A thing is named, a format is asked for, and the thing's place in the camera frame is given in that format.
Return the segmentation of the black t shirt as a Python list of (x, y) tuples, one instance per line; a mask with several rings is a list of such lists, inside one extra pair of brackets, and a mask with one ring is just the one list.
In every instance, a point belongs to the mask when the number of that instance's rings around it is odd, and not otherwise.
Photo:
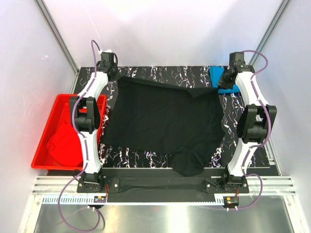
[(203, 172), (219, 147), (223, 108), (217, 89), (185, 88), (122, 77), (104, 131), (111, 146), (172, 156), (171, 167), (184, 176)]

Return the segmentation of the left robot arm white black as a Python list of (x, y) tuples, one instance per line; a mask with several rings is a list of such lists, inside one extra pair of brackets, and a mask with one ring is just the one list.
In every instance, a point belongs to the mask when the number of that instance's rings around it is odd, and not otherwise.
[(102, 191), (105, 186), (98, 156), (97, 132), (102, 120), (97, 100), (108, 82), (119, 75), (116, 54), (111, 50), (100, 50), (99, 54), (101, 60), (95, 64), (90, 80), (77, 96), (69, 99), (71, 124), (80, 140), (83, 157), (78, 187), (94, 192)]

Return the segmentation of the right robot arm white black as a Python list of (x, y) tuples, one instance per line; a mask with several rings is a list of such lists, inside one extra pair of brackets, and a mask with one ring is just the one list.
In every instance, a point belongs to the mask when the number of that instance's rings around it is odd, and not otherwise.
[(270, 105), (260, 91), (257, 71), (246, 64), (244, 54), (244, 51), (239, 51), (229, 55), (229, 65), (218, 81), (221, 89), (231, 89), (236, 85), (245, 104), (237, 124), (238, 144), (219, 182), (220, 188), (228, 193), (247, 187), (246, 171), (251, 158), (268, 142), (277, 114), (277, 108)]

